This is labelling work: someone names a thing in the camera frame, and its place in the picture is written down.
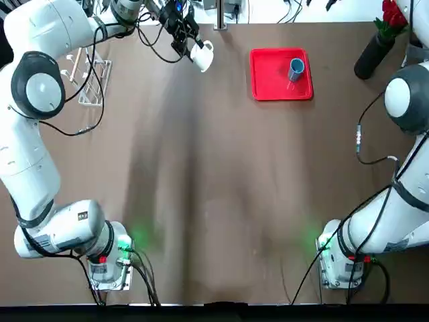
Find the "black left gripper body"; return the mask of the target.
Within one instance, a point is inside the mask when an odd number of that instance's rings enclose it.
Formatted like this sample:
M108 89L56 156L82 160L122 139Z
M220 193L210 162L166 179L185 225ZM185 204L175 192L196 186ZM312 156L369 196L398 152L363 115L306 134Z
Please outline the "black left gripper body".
M188 37L186 27L186 20L194 19L194 12L189 11L183 17L178 11L163 9L160 12L158 21L163 25L166 31L173 37L177 33L183 33Z

